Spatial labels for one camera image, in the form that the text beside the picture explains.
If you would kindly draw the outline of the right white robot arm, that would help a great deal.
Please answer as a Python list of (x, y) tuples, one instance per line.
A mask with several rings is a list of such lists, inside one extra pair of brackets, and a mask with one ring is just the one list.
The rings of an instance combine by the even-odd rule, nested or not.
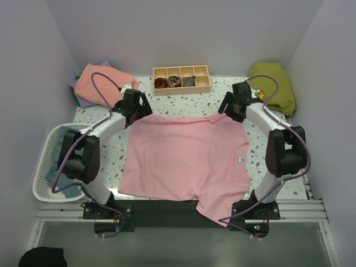
[(284, 122), (274, 115), (263, 101), (253, 97), (247, 82), (232, 85), (218, 113), (225, 113), (237, 122), (249, 120), (268, 138), (265, 163), (267, 172), (259, 186), (251, 193), (254, 201), (248, 213), (259, 219), (268, 211), (267, 203), (276, 200), (283, 185), (304, 176), (310, 169), (311, 157), (306, 146), (305, 130)]

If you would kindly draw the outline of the pink t shirt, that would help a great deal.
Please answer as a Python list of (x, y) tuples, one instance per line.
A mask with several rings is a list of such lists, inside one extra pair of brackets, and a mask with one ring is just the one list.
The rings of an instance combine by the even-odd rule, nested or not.
[(187, 201), (215, 223), (250, 186), (248, 135), (224, 114), (205, 117), (149, 115), (129, 129), (121, 194)]

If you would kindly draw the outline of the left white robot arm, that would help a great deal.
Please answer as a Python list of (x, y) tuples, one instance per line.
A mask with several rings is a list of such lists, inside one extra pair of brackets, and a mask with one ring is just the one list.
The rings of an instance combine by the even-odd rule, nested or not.
[(109, 109), (101, 120), (81, 130), (68, 130), (63, 137), (52, 192), (63, 190), (56, 187), (60, 175), (64, 174), (74, 181), (65, 189), (81, 187), (84, 194), (96, 203), (96, 212), (102, 218), (110, 218), (115, 213), (115, 204), (112, 192), (99, 177), (101, 146), (113, 135), (151, 114), (152, 109), (145, 93), (127, 89), (123, 99)]

